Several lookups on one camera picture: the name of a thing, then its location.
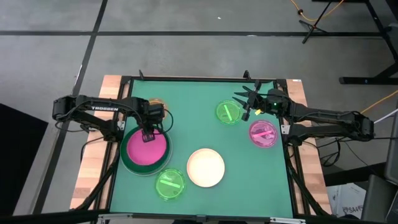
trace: green lid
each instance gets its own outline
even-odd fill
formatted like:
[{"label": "green lid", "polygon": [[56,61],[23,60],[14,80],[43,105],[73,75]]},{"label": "green lid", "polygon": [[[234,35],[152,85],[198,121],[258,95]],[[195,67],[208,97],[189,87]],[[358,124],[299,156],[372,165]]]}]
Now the green lid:
[{"label": "green lid", "polygon": [[216,109],[217,118],[224,124],[235,124],[242,117],[241,107],[232,100],[224,100]]},{"label": "green lid", "polygon": [[185,178],[176,169],[163,170],[156,179],[156,191],[164,200],[177,198],[185,188]]}]

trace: orange cable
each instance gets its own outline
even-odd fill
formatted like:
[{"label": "orange cable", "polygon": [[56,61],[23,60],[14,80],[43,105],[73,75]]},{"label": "orange cable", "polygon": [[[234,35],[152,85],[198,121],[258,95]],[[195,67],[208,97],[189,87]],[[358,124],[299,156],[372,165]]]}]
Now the orange cable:
[{"label": "orange cable", "polygon": [[373,103],[372,105],[370,105],[370,106],[369,106],[368,108],[366,108],[365,110],[362,110],[361,113],[367,112],[367,111],[370,110],[373,106],[378,105],[379,103],[381,103],[381,102],[383,102],[384,100],[386,100],[386,99],[388,99],[388,98],[394,96],[394,95],[397,94],[397,93],[398,93],[398,90],[396,90],[395,92],[391,93],[390,95],[384,97],[383,99],[381,99],[381,100],[379,100],[379,101]]},{"label": "orange cable", "polygon": [[[294,4],[294,6],[296,7],[296,9],[299,11],[300,8],[299,8],[298,5],[296,4],[296,2],[294,2],[293,0],[290,0],[290,1]],[[343,2],[344,2],[344,0],[341,0],[333,9],[331,9],[328,13],[326,13],[325,15],[323,15],[322,18],[324,18],[324,17],[326,17],[326,16],[329,16],[329,14],[331,14],[335,9],[337,9],[337,7],[339,7],[339,6],[341,5],[341,3],[343,3]],[[318,20],[318,19],[309,19],[309,18],[305,17],[304,14],[303,14],[302,12],[300,13],[300,15],[301,15],[304,19],[306,19],[306,20],[308,20],[308,21],[310,21],[310,22],[313,22],[313,21],[317,21],[317,20]]]}]

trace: petri dish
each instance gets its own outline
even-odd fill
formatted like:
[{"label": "petri dish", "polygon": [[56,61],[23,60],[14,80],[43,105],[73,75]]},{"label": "petri dish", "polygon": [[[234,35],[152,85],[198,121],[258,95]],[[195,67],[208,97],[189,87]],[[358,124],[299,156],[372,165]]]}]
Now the petri dish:
[{"label": "petri dish", "polygon": [[196,150],[188,159],[187,173],[197,186],[212,187],[224,176],[224,160],[212,149]]},{"label": "petri dish", "polygon": [[236,124],[242,118],[242,111],[234,101],[224,100],[217,105],[216,115],[223,124]]},{"label": "petri dish", "polygon": [[172,144],[167,134],[155,136],[155,140],[144,142],[142,129],[134,128],[123,138],[120,156],[127,170],[137,175],[152,175],[162,170],[172,155]]},{"label": "petri dish", "polygon": [[127,142],[127,153],[130,160],[141,166],[148,166],[159,161],[165,154],[167,148],[166,137],[159,134],[158,130],[154,131],[155,139],[153,141],[144,142],[142,140],[142,130],[136,131]]},{"label": "petri dish", "polygon": [[250,140],[258,147],[269,148],[276,143],[278,134],[275,126],[266,120],[253,122],[249,128]]},{"label": "petri dish", "polygon": [[[150,105],[154,105],[154,104],[157,104],[157,103],[161,103],[161,104],[163,104],[163,107],[164,107],[166,110],[169,109],[169,107],[167,107],[166,103],[165,103],[163,100],[159,99],[159,98],[150,98],[148,101],[149,101],[149,104],[150,104]],[[165,113],[164,113],[163,119],[166,118],[167,113],[168,113],[168,112],[165,112]]]},{"label": "petri dish", "polygon": [[176,199],[185,189],[185,178],[179,170],[166,169],[157,176],[155,187],[162,199]]}]

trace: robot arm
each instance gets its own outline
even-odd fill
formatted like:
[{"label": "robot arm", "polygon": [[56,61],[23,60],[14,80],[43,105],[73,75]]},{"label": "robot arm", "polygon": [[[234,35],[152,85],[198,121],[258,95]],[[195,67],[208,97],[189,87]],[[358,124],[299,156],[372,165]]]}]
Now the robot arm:
[{"label": "robot arm", "polygon": [[82,128],[95,128],[101,131],[105,141],[120,141],[123,133],[117,121],[104,121],[86,111],[118,111],[132,116],[142,128],[144,142],[155,139],[154,129],[163,130],[162,120],[164,107],[162,104],[150,105],[142,98],[127,97],[121,100],[88,97],[84,95],[64,96],[54,101],[52,118],[57,122],[76,121]]},{"label": "robot arm", "polygon": [[[369,118],[357,111],[330,111],[306,106],[292,101],[283,91],[271,89],[268,94],[260,94],[261,83],[257,80],[254,90],[243,87],[246,92],[235,93],[247,97],[247,101],[233,97],[243,105],[246,112],[242,119],[247,121],[250,110],[256,113],[268,113],[277,118],[286,119],[291,125],[282,126],[282,135],[294,146],[300,146],[309,137],[347,137],[357,141],[370,141],[374,137],[374,124]],[[315,121],[332,125],[306,127],[294,124],[301,121]]]}]

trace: tripod stand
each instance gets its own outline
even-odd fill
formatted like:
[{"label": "tripod stand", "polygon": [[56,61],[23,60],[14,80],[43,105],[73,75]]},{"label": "tripod stand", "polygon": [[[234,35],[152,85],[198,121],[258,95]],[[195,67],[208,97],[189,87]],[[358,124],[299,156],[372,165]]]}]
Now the tripod stand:
[{"label": "tripod stand", "polygon": [[[329,0],[328,5],[327,5],[326,8],[323,10],[323,12],[321,13],[321,15],[318,17],[318,19],[317,19],[317,21],[314,23],[314,25],[309,24],[309,23],[307,23],[307,22],[304,22],[303,20],[299,20],[299,21],[298,21],[299,23],[308,26],[308,28],[310,29],[309,32],[307,33],[307,35],[304,37],[304,39],[303,39],[303,41],[302,41],[303,44],[306,43],[306,41],[308,40],[308,38],[310,38],[312,32],[315,31],[315,30],[319,30],[319,31],[321,31],[322,33],[327,34],[327,32],[326,32],[325,30],[318,28],[318,27],[317,27],[317,24],[318,24],[318,22],[321,20],[322,16],[323,16],[324,13],[326,12],[326,10],[329,8],[329,6],[330,6],[330,4],[331,4],[332,1],[333,1],[333,0]],[[303,13],[303,9],[298,10],[297,13],[298,13],[299,15],[301,15],[301,13]]]}]

